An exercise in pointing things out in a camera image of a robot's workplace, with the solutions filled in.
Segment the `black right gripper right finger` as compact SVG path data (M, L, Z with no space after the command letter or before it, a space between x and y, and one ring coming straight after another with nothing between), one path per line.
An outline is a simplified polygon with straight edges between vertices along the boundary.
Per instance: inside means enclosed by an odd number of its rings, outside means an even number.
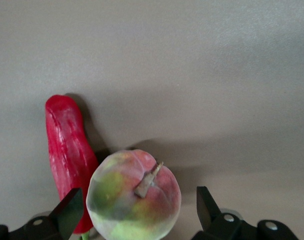
M198 186L197 214L202 230L193 240L299 240L284 223L264 219L252 226L230 212L221 212L209 190Z

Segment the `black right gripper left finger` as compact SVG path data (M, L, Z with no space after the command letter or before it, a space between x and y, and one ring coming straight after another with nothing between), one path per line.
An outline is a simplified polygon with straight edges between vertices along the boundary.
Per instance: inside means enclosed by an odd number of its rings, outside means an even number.
M47 216L37 216L14 231L0 224L0 240L69 240L83 212L82 189L73 188Z

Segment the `green and red peach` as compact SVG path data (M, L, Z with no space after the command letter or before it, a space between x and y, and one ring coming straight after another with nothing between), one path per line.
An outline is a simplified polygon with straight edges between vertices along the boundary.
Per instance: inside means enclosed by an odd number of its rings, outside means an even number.
M175 225L181 191L173 173L161 166L145 197L135 193L157 167L151 154L135 149L108 156L93 173L86 206L105 240L161 240Z

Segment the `red chili pepper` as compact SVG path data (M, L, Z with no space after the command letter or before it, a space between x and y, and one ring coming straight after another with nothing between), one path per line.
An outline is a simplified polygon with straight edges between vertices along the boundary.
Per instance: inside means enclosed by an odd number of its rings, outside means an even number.
M45 124L49 164L59 198L73 188L81 188L86 200L99 163L87 141L77 103L66 95L51 96L45 103Z

